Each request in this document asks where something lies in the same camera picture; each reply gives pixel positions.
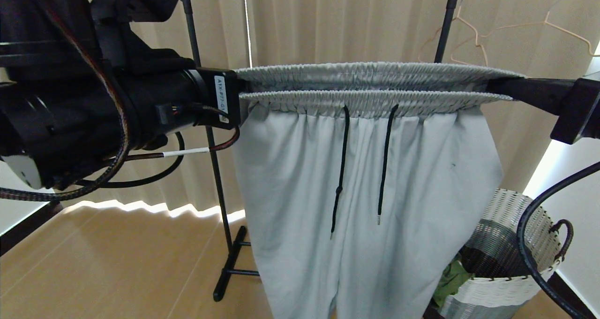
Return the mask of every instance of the green cloth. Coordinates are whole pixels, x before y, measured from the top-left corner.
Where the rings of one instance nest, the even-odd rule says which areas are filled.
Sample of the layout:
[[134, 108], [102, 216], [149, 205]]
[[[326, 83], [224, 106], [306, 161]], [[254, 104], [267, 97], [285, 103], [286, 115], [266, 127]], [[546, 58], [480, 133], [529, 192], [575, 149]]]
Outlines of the green cloth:
[[460, 253], [457, 253], [454, 259], [446, 266], [440, 281], [437, 283], [437, 288], [433, 293], [431, 300], [433, 306], [436, 309], [444, 306], [446, 297], [458, 293], [458, 289], [465, 283], [469, 278], [473, 276], [472, 273], [467, 272], [460, 262]]

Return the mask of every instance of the tan floor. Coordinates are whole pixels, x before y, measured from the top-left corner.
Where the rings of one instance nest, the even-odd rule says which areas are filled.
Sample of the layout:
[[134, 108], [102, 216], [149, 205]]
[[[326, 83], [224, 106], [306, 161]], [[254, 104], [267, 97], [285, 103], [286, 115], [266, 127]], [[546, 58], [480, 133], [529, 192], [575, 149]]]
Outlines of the tan floor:
[[[71, 207], [48, 221], [0, 259], [0, 319], [272, 317], [257, 277], [212, 301], [227, 251], [215, 210], [156, 211]], [[249, 248], [236, 267], [255, 268]], [[568, 315], [538, 294], [516, 318]]]

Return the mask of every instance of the laundry basket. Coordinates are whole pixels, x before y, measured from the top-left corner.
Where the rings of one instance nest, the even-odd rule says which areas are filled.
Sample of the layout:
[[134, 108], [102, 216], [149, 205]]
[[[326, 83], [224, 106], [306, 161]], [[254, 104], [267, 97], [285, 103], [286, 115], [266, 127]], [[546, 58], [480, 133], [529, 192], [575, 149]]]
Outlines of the laundry basket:
[[[475, 275], [457, 294], [448, 296], [438, 313], [446, 319], [508, 319], [540, 287], [529, 275], [519, 254], [517, 225], [532, 199], [515, 191], [498, 189], [473, 235], [461, 249], [465, 270]], [[568, 229], [561, 248], [557, 230]], [[546, 211], [538, 208], [525, 228], [525, 242], [545, 280], [564, 260], [572, 240], [572, 225], [567, 220], [553, 225]]]

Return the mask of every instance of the drawstring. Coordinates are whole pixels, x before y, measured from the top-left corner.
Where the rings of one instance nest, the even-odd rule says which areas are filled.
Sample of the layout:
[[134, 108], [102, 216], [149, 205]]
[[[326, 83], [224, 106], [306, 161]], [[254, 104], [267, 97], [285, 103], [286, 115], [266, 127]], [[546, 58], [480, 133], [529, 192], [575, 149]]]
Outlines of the drawstring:
[[379, 205], [377, 206], [377, 225], [381, 224], [381, 206], [383, 205], [383, 187], [385, 186], [385, 174], [388, 171], [388, 149], [390, 148], [390, 134], [392, 133], [392, 123], [394, 122], [394, 114], [398, 110], [398, 105], [395, 105], [390, 111], [388, 119], [388, 131], [385, 134], [385, 148], [383, 150], [383, 170], [381, 173], [381, 187], [379, 187]]
[[339, 184], [336, 189], [336, 201], [334, 202], [334, 214], [331, 220], [331, 236], [330, 239], [334, 236], [334, 231], [336, 230], [336, 213], [337, 213], [337, 205], [339, 202], [339, 195], [343, 190], [342, 183], [344, 182], [344, 167], [345, 167], [345, 151], [348, 146], [348, 131], [350, 130], [350, 111], [347, 106], [344, 106], [344, 143], [341, 148], [341, 165], [339, 168]]

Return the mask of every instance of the wire hanger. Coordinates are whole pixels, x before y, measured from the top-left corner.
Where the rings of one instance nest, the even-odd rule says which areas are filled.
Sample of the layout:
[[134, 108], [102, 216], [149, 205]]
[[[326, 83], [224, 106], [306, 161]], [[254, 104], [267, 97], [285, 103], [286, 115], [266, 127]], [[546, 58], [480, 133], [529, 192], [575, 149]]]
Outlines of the wire hanger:
[[[545, 26], [550, 26], [552, 28], [560, 30], [561, 32], [567, 33], [567, 34], [571, 35], [572, 37], [576, 37], [576, 38], [580, 39], [581, 41], [583, 41], [583, 42], [585, 42], [587, 44], [587, 53], [590, 56], [592, 56], [593, 58], [596, 58], [596, 57], [600, 56], [600, 54], [594, 54], [594, 52], [592, 51], [592, 43], [588, 39], [586, 39], [586, 38], [584, 38], [584, 37], [582, 37], [580, 35], [577, 35], [574, 32], [571, 32], [570, 30], [566, 30], [566, 29], [564, 29], [564, 28], [562, 28], [560, 26], [557, 26], [557, 25], [553, 24], [552, 22], [548, 21], [548, 18], [550, 16], [550, 12], [561, 1], [562, 0], [557, 0], [557, 1], [555, 1], [555, 3], [552, 4], [552, 6], [550, 6], [550, 8], [548, 9], [548, 12], [546, 13], [546, 18], [544, 18], [544, 21], [522, 23], [522, 24], [510, 24], [508, 26], [501, 26], [501, 27], [494, 28], [489, 33], [487, 33], [486, 35], [480, 35], [480, 36], [475, 35], [475, 37], [474, 37], [474, 39], [475, 39], [475, 45], [477, 46], [477, 44], [478, 44], [478, 37], [479, 38], [488, 38], [493, 33], [497, 32], [498, 30], [507, 29], [507, 28], [525, 27], [525, 26], [536, 26], [538, 24], [541, 24], [541, 25], [545, 25]], [[473, 37], [470, 37], [470, 38], [466, 39], [465, 41], [463, 41], [463, 42], [459, 43], [458, 45], [456, 45], [456, 47], [454, 47], [454, 49], [452, 50], [452, 52], [450, 52], [450, 59], [452, 61], [454, 61], [454, 62], [458, 62], [458, 63], [461, 63], [461, 64], [467, 64], [465, 62], [462, 62], [462, 61], [459, 61], [459, 60], [455, 60], [454, 59], [454, 52], [458, 48], [460, 48], [462, 45], [464, 45], [465, 43], [471, 41], [472, 39], [473, 39]]]
[[[483, 54], [483, 56], [484, 56], [484, 60], [486, 61], [486, 65], [487, 65], [487, 64], [488, 64], [488, 59], [487, 59], [486, 48], [484, 48], [484, 46], [483, 46], [482, 44], [480, 44], [480, 42], [479, 42], [480, 33], [477, 31], [477, 28], [475, 28], [475, 27], [474, 27], [472, 24], [470, 24], [470, 23], [469, 23], [467, 20], [463, 19], [463, 17], [461, 17], [461, 15], [460, 15], [460, 13], [461, 13], [461, 9], [462, 9], [462, 7], [463, 7], [463, 1], [464, 1], [464, 0], [460, 0], [460, 2], [458, 3], [458, 9], [457, 9], [456, 17], [454, 17], [454, 18], [452, 19], [452, 21], [458, 20], [458, 21], [462, 22], [462, 23], [463, 23], [463, 24], [465, 24], [467, 27], [471, 28], [471, 30], [472, 30], [472, 31], [475, 33], [475, 47], [479, 47], [479, 48], [480, 48], [480, 50], [481, 50], [481, 52], [482, 52], [482, 54]], [[437, 37], [437, 34], [438, 34], [439, 32], [441, 32], [441, 30], [442, 30], [442, 26], [440, 26], [440, 27], [439, 27], [439, 28], [438, 28], [438, 29], [435, 31], [435, 33], [433, 33], [433, 35], [432, 35], [432, 36], [431, 36], [429, 39], [427, 39], [427, 40], [425, 41], [425, 43], [424, 43], [422, 46], [420, 46], [419, 54], [418, 54], [418, 56], [417, 56], [417, 59], [419, 60], [419, 62], [424, 62], [424, 61], [423, 61], [423, 60], [421, 60], [421, 58], [420, 58], [420, 55], [423, 53], [423, 48], [425, 48], [425, 46], [426, 46], [428, 43], [430, 43], [430, 42], [433, 42], [433, 40], [435, 39], [435, 37]], [[471, 37], [471, 38], [469, 38], [468, 40], [466, 40], [466, 41], [463, 41], [463, 42], [461, 43], [461, 45], [463, 45], [463, 44], [464, 44], [464, 43], [466, 43], [467, 41], [471, 41], [471, 39], [473, 39], [473, 38]]]

